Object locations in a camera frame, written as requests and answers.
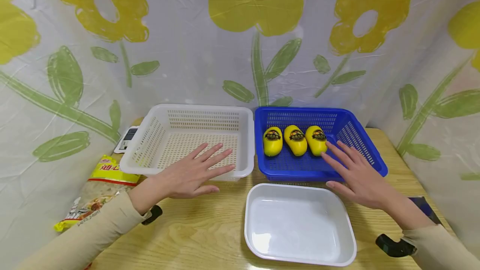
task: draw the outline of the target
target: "blue plastic basket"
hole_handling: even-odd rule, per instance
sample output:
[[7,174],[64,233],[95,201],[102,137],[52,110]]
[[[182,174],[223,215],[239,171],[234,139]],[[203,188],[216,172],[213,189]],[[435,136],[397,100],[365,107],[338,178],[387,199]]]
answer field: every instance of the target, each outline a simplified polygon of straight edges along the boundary
[[[311,125],[318,125],[332,144],[338,140],[355,147],[382,176],[388,173],[380,153],[370,140],[367,132],[353,113],[344,109],[259,107],[255,112],[255,146],[258,168],[271,181],[344,181],[343,178],[321,157],[307,152],[296,157],[284,142],[277,156],[268,157],[263,153],[263,134],[270,127],[283,131],[288,125],[297,125],[305,132]],[[327,154],[338,160],[330,150]]]

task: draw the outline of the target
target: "black strap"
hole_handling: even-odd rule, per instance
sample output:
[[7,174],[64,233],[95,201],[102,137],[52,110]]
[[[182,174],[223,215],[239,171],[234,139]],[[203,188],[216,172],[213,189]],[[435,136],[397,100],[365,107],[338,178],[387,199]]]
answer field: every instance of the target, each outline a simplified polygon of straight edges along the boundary
[[375,244],[393,258],[406,257],[407,255],[412,255],[415,253],[415,251],[417,251],[417,248],[415,248],[415,246],[411,245],[409,242],[405,242],[402,239],[400,239],[400,242],[395,242],[384,233],[378,236],[378,238],[375,240]]
[[142,222],[143,225],[149,225],[150,223],[154,222],[158,217],[160,217],[163,214],[163,210],[158,205],[154,205],[150,209],[150,212],[152,213],[152,216],[150,216],[145,221],[143,221]]

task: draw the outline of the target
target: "white plastic tray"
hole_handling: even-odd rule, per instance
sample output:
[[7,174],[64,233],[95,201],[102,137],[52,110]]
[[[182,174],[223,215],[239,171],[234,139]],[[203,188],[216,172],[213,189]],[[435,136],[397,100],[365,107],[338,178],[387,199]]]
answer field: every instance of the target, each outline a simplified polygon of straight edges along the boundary
[[259,184],[247,196],[245,239],[260,258],[344,267],[357,243],[345,206],[329,190]]

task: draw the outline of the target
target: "snack bag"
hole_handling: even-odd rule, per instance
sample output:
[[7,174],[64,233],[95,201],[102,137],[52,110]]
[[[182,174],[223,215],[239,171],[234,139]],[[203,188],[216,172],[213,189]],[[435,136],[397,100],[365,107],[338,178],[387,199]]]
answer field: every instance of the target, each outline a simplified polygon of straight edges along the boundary
[[57,232],[69,229],[94,211],[100,210],[120,192],[135,187],[139,178],[140,175],[121,172],[117,161],[104,155],[80,191],[80,197],[73,202],[70,212],[54,229]]

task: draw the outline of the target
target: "basket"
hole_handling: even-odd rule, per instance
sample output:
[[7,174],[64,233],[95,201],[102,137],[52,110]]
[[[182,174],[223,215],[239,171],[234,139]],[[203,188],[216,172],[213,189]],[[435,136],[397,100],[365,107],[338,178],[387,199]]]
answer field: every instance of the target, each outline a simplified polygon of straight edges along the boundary
[[[321,157],[307,152],[296,157],[284,142],[282,151],[274,157],[263,153],[263,134],[270,127],[283,131],[288,125],[297,125],[305,132],[311,125],[322,128],[327,140],[336,144],[338,140],[355,147],[372,167],[382,176],[388,169],[365,129],[353,113],[344,109],[260,107],[255,112],[255,145],[258,168],[270,181],[341,181],[344,179]],[[340,160],[330,150],[327,154]]]
[[236,164],[234,171],[214,180],[237,181],[253,170],[255,156],[253,113],[243,107],[156,105],[148,112],[120,168],[126,173],[155,175],[185,157],[202,143],[207,151],[217,143],[233,152],[214,167]]

